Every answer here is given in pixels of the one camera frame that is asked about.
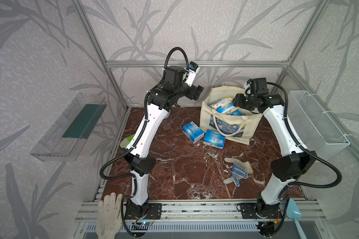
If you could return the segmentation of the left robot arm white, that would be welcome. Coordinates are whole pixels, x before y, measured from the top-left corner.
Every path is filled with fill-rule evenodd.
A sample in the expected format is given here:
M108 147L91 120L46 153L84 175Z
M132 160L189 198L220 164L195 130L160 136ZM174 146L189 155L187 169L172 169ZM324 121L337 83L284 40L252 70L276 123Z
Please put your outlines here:
M156 160L149 156L151 143L162 121L170 115L173 105L181 97L198 100L202 86L193 82L199 66L191 62L187 68L168 66L161 83L151 89L144 103L144 117L131 142L126 146L125 160L131 166L132 195L127 200L126 217L138 219L148 213L148 181Z

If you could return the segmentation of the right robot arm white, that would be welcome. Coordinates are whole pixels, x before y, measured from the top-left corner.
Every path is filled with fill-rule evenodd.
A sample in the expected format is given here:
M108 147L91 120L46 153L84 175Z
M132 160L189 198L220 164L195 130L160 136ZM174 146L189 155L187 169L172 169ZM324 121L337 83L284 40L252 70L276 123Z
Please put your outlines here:
M312 166L316 154L302 150L304 144L287 116L288 97L271 94L266 78L249 79L244 94L237 94L233 104L239 108L258 110L269 122L281 149L281 158L271 162L272 175L257 198L256 215L267 218L277 212L285 191Z

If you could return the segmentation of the blue tissue pack front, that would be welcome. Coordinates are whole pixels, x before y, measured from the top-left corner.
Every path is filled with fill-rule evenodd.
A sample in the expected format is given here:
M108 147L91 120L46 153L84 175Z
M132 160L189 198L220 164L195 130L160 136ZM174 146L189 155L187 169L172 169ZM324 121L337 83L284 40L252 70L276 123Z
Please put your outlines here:
M220 114L231 114L235 111L237 111L238 107L235 107L233 105L233 98L232 97L226 97L223 99L219 99L216 102L209 105L209 107L215 111L217 111Z

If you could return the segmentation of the blue barcode tissue pack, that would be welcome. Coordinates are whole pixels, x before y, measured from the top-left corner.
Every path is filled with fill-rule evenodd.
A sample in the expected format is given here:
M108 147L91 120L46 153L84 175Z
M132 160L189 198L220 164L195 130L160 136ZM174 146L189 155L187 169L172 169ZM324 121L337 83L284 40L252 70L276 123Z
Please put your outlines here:
M182 127L182 132L193 144L200 141L205 135L205 132L194 121L184 125Z

